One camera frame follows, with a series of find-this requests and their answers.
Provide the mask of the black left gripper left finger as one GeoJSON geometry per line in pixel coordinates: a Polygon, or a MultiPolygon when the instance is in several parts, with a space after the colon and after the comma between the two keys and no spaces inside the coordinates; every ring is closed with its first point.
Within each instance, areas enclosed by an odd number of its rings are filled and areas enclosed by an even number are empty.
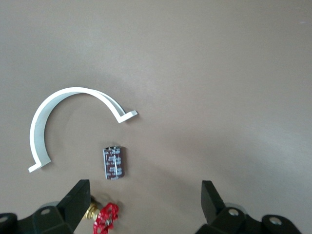
{"type": "Polygon", "coordinates": [[[57,209],[70,229],[75,230],[90,204],[90,181],[81,179],[58,203],[57,209]]]}

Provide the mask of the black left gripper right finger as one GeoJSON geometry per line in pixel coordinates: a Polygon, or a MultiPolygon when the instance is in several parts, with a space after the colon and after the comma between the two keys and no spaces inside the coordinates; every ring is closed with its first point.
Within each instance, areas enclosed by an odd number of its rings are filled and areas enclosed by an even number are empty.
{"type": "Polygon", "coordinates": [[[211,224],[225,208],[225,203],[211,181],[203,180],[201,184],[201,208],[207,224],[211,224]]]}

